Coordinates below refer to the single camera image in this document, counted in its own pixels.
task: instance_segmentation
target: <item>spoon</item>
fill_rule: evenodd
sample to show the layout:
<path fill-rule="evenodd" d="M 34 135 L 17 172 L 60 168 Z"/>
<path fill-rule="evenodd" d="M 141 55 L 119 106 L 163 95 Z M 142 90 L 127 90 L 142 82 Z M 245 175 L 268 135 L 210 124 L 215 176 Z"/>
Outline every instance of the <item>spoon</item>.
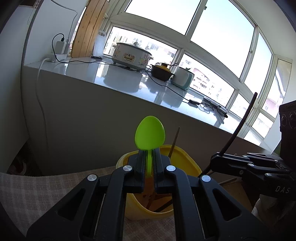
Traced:
<path fill-rule="evenodd" d="M 146 150 L 146 176 L 151 177 L 152 150 L 163 145 L 165 130 L 162 123 L 155 116 L 146 116 L 138 125 L 135 143 L 138 149 Z"/>

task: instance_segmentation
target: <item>wall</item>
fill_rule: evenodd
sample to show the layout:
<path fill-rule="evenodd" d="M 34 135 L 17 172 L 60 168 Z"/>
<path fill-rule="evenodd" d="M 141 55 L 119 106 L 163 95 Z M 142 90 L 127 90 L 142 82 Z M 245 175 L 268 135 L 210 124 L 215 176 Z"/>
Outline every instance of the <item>wall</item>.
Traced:
<path fill-rule="evenodd" d="M 0 172 L 7 171 L 28 139 L 20 95 L 20 68 L 31 12 L 31 7 L 19 6 L 0 34 Z"/>
<path fill-rule="evenodd" d="M 237 0 L 258 24 L 273 52 L 293 60 L 290 81 L 283 103 L 296 99 L 296 32 L 273 0 Z M 264 142 L 271 150 L 281 140 L 279 115 Z"/>
<path fill-rule="evenodd" d="M 88 0 L 56 0 L 56 2 L 78 12 L 71 29 L 71 38 Z M 76 13 L 56 5 L 50 0 L 44 0 L 36 14 L 26 46 L 25 65 L 41 61 L 46 58 L 47 54 L 52 53 L 52 38 L 56 34 L 63 33 L 66 41 Z M 62 35 L 55 38 L 54 46 L 56 41 L 60 41 L 61 38 Z"/>
<path fill-rule="evenodd" d="M 79 172 L 115 165 L 125 153 L 136 150 L 134 135 L 147 115 L 165 127 L 165 144 L 176 145 L 204 169 L 231 134 L 204 122 L 103 86 L 42 70 L 38 81 L 47 120 L 49 153 L 43 119 L 35 96 L 37 69 L 23 69 L 24 112 L 38 165 L 46 175 Z M 264 149 L 236 138 L 227 153 L 243 155 Z M 228 177 L 216 176 L 218 180 Z"/>

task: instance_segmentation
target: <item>wooden plank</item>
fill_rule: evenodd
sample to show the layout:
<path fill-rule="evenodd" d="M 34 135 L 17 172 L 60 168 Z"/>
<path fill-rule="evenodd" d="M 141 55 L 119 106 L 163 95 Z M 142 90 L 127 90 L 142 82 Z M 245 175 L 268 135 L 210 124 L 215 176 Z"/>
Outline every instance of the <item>wooden plank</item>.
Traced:
<path fill-rule="evenodd" d="M 94 30 L 91 34 L 91 39 L 89 41 L 89 44 L 88 44 L 88 47 L 87 47 L 87 51 L 86 51 L 86 57 L 91 57 L 91 52 L 94 48 L 94 41 L 96 39 L 96 36 L 98 35 L 98 31 L 103 23 L 103 18 L 105 16 L 105 13 L 107 11 L 107 8 L 109 7 L 109 2 L 108 1 L 105 1 L 104 3 L 104 6 L 100 12 L 100 15 L 96 21 L 96 24 L 95 24 L 95 27 L 94 27 Z"/>
<path fill-rule="evenodd" d="M 82 19 L 81 19 L 80 24 L 77 29 L 75 39 L 73 41 L 72 50 L 71 50 L 71 57 L 72 58 L 79 57 L 81 46 L 83 43 L 83 39 L 84 39 L 84 36 L 86 33 L 86 29 L 89 25 L 90 19 L 93 15 L 93 12 L 94 12 L 95 7 L 97 6 L 98 2 L 99 2 L 99 0 L 90 0 L 86 9 L 85 9 L 85 12 L 82 16 Z"/>
<path fill-rule="evenodd" d="M 85 35 L 84 35 L 84 38 L 83 38 L 83 42 L 82 42 L 82 46 L 81 46 L 81 49 L 80 49 L 80 54 L 79 54 L 79 57 L 85 57 L 86 56 L 86 51 L 87 51 L 87 47 L 89 45 L 89 41 L 91 39 L 91 34 L 94 30 L 94 27 L 96 25 L 96 21 L 101 13 L 101 10 L 104 6 L 104 3 L 105 3 L 106 0 L 99 0 L 96 8 L 94 9 L 94 13 L 93 15 L 91 16 L 91 19 L 89 21 L 89 24 L 87 26 L 87 29 L 86 29 L 86 32 L 85 32 Z"/>

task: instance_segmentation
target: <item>plaid tablecloth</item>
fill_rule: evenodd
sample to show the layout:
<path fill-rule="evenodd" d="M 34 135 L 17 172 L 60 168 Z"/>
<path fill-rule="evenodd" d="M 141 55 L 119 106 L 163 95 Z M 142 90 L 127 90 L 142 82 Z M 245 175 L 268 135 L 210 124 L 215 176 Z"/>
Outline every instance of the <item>plaid tablecloth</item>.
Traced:
<path fill-rule="evenodd" d="M 0 202 L 26 235 L 28 228 L 89 174 L 99 177 L 115 167 L 45 177 L 16 176 L 0 173 Z M 123 240 L 175 240 L 174 217 L 160 220 L 131 221 L 125 218 Z"/>

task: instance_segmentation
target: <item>extension cord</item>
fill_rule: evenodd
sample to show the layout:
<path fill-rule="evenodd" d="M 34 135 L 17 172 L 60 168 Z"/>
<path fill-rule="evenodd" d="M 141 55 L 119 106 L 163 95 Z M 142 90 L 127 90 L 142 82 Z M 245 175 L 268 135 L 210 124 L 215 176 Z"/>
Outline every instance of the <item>extension cord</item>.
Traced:
<path fill-rule="evenodd" d="M 67 58 L 67 54 L 57 54 L 56 53 L 56 56 L 55 56 L 53 53 L 51 53 L 47 57 L 49 58 L 49 60 L 47 60 L 47 61 L 57 62 L 58 60 L 59 61 L 65 60 Z"/>

